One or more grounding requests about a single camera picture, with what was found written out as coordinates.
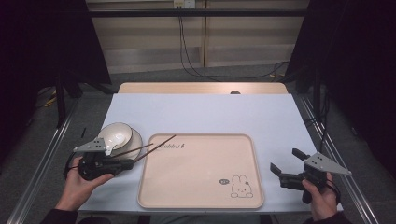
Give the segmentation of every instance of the hand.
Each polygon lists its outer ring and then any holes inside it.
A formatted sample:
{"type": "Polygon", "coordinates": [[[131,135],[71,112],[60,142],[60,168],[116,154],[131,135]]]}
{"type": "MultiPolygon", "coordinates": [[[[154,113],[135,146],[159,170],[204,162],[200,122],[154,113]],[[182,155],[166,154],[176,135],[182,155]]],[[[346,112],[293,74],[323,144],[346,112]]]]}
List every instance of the hand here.
{"type": "Polygon", "coordinates": [[[114,177],[112,174],[101,175],[92,181],[83,179],[78,173],[78,162],[81,157],[73,159],[72,168],[67,173],[66,183],[64,185],[64,193],[56,209],[64,211],[77,211],[90,198],[96,187],[103,185],[107,180],[114,177]]]}
{"type": "MultiPolygon", "coordinates": [[[[330,173],[327,173],[327,179],[332,181],[330,173]]],[[[324,188],[320,193],[318,188],[306,179],[303,180],[303,185],[312,195],[311,212],[314,221],[332,217],[337,213],[336,195],[331,189],[324,188]]]]}

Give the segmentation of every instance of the wall outlet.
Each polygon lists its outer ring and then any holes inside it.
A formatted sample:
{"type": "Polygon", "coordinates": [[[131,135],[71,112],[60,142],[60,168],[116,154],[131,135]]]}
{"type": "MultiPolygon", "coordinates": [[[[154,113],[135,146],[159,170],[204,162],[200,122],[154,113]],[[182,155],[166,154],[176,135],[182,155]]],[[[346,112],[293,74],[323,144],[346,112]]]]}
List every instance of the wall outlet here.
{"type": "Polygon", "coordinates": [[[195,0],[184,0],[184,8],[195,8],[195,0]]]}
{"type": "Polygon", "coordinates": [[[184,0],[174,0],[174,8],[184,8],[184,0]]]}

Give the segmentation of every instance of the person's left hand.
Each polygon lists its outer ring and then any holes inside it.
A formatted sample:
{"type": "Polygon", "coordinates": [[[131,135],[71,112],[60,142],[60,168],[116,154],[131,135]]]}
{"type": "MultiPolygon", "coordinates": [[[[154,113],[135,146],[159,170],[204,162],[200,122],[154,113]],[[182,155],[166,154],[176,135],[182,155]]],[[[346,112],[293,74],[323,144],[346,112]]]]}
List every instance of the person's left hand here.
{"type": "Polygon", "coordinates": [[[105,174],[94,180],[88,181],[82,178],[78,173],[78,162],[81,157],[73,159],[72,168],[67,173],[66,183],[64,185],[64,193],[56,209],[64,211],[77,211],[90,198],[94,189],[103,185],[107,180],[114,177],[112,174],[105,174]]]}

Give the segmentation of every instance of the table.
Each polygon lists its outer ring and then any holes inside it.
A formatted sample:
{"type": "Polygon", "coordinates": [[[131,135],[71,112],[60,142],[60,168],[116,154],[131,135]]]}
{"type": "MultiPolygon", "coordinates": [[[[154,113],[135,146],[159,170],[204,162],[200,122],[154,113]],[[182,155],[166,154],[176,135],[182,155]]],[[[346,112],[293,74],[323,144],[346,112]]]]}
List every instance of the table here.
{"type": "Polygon", "coordinates": [[[258,209],[231,210],[145,209],[137,202],[140,176],[143,170],[143,163],[137,163],[132,171],[125,171],[96,189],[80,211],[137,214],[158,212],[167,214],[230,212],[270,214],[310,210],[309,205],[301,202],[301,191],[282,189],[277,176],[269,171],[269,164],[273,162],[279,165],[279,168],[284,169],[285,173],[298,174],[303,170],[303,163],[291,155],[291,149],[297,147],[311,155],[316,152],[293,98],[283,84],[125,83],[121,85],[119,94],[113,98],[104,126],[118,121],[126,122],[136,128],[142,135],[144,144],[153,134],[167,131],[170,133],[247,133],[254,141],[262,173],[264,205],[258,209]],[[242,94],[230,94],[236,91],[242,94]],[[184,106],[177,111],[172,110],[177,105],[184,106]],[[198,122],[191,121],[192,118],[198,118],[198,116],[200,116],[198,122]],[[218,121],[220,125],[210,125],[218,121]],[[189,125],[180,125],[179,122],[189,122],[189,125]]]}

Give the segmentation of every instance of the white tabletop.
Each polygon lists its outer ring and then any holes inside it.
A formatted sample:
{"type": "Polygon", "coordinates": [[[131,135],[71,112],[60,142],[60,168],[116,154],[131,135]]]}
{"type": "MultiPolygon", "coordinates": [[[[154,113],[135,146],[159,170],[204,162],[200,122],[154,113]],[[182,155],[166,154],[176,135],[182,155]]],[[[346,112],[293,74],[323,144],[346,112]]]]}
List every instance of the white tabletop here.
{"type": "Polygon", "coordinates": [[[124,122],[136,129],[145,145],[156,133],[243,133],[256,150],[264,204],[258,209],[145,209],[137,201],[144,161],[96,189],[80,211],[128,213],[238,213],[309,211],[302,192],[283,189],[270,162],[284,173],[299,174],[303,162],[291,154],[296,147],[316,152],[298,108],[289,94],[115,94],[103,126],[124,122]]]}

